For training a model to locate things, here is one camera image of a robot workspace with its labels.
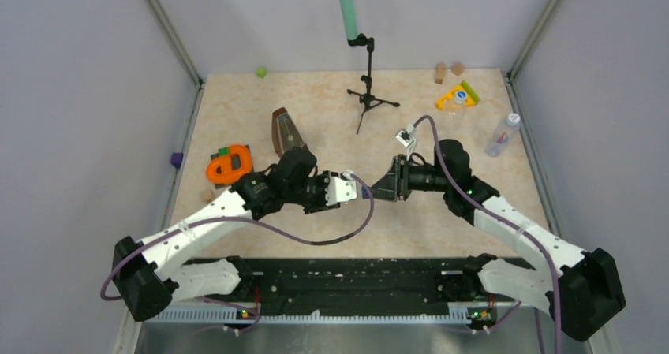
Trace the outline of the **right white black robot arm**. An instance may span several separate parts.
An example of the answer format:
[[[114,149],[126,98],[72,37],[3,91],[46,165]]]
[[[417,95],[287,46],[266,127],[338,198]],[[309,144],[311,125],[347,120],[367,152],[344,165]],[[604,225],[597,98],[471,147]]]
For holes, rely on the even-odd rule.
[[[612,255],[588,252],[564,241],[523,213],[491,185],[473,175],[470,157],[457,140],[440,140],[434,162],[412,164],[396,155],[371,187],[375,199],[397,202],[413,191],[440,192],[448,210],[523,258],[528,267],[495,255],[470,257],[462,273],[468,298],[508,296],[551,316],[568,337],[584,342],[626,307]]]

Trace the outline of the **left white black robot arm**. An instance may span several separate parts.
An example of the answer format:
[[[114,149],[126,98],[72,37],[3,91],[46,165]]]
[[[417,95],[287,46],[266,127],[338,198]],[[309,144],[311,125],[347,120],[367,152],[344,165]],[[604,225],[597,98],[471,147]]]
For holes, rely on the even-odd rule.
[[[291,149],[267,170],[242,175],[213,201],[171,227],[140,239],[120,239],[114,245],[112,269],[101,298],[121,300],[136,322],[154,318],[174,302],[200,296],[248,299],[253,281],[230,260],[192,264],[191,259],[245,225],[271,229],[262,218],[287,204],[312,214],[337,209],[357,196],[350,176],[315,169],[314,154]],[[107,294],[110,285],[118,291],[116,297]]]

